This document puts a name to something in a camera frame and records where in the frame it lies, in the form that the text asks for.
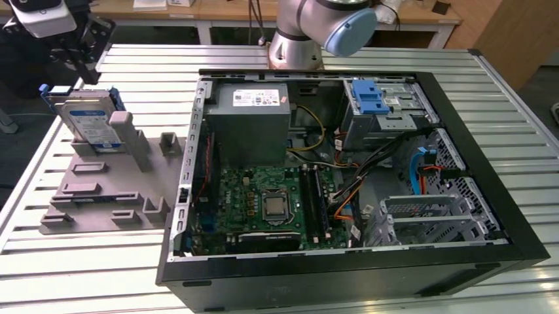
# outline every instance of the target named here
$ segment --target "blue cable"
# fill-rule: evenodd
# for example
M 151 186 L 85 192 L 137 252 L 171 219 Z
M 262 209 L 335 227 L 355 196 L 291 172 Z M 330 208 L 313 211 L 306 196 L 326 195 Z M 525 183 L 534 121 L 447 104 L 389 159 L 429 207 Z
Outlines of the blue cable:
M 42 92 L 40 96 L 42 96 L 43 101 L 48 104 L 51 111 L 57 113 L 55 106 L 53 105 L 51 101 L 47 99 L 47 96 L 50 95 L 50 89 L 51 87 L 47 84 L 42 84 L 42 86 L 39 87 L 39 91 Z
M 418 149 L 419 149 L 419 152 L 415 153 L 415 155 L 410 159 L 410 183 L 411 183 L 411 189 L 414 190 L 415 195 L 422 194 L 422 188 L 419 187 L 419 181 L 418 181 L 418 175 L 417 175 L 419 158 L 426 156 L 426 154 L 437 154 L 437 149 L 427 150 L 425 147 L 418 147 Z

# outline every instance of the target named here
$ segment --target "blue drive bay latch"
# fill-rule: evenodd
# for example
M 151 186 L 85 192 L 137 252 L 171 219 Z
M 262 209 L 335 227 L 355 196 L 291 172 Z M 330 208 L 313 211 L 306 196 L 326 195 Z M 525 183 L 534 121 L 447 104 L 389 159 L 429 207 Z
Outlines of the blue drive bay latch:
M 371 80 L 353 81 L 353 94 L 359 104 L 361 114 L 389 114 L 391 109 L 383 102 L 383 91 Z

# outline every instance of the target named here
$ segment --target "slotted aluminum table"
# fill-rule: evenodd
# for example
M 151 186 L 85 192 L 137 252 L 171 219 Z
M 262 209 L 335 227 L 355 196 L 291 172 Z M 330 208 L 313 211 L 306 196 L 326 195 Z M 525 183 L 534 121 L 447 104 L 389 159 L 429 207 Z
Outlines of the slotted aluminum table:
M 266 310 L 362 313 L 559 312 L 559 143 L 485 58 L 465 50 L 367 49 L 325 56 L 326 69 L 427 71 L 467 123 L 505 185 L 546 244 L 551 259 L 505 273 L 443 298 L 383 300 Z M 147 136 L 187 133 L 201 68 L 266 68 L 250 46 L 114 45 L 99 70 L 121 90 Z M 55 120 L 0 214 L 3 313 L 189 313 L 155 285 L 163 230 L 42 235 L 39 220 L 74 153 Z

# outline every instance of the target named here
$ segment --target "motherboard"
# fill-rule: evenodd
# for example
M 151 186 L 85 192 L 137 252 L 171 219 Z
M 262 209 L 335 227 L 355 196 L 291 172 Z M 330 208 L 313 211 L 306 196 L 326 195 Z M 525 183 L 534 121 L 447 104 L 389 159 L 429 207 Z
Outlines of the motherboard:
M 329 223 L 326 203 L 335 191 L 329 167 L 223 168 L 221 177 L 215 221 L 201 218 L 201 254 L 258 253 L 274 242 L 286 246 L 282 251 L 346 247 L 345 225 Z M 270 240 L 274 236 L 282 241 Z

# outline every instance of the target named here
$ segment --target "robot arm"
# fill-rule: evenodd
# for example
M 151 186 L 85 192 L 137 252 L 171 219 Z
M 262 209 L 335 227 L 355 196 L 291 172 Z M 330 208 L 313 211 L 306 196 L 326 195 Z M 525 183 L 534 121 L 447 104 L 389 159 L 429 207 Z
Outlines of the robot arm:
M 63 60 L 78 71 L 86 84 L 97 84 L 99 60 L 115 23 L 93 15 L 91 0 L 4 0 L 14 18 L 3 30 L 10 42 L 26 56 L 38 54 Z
M 321 46 L 334 56 L 363 48 L 377 27 L 370 0 L 282 0 L 270 46 L 275 69 L 318 69 Z

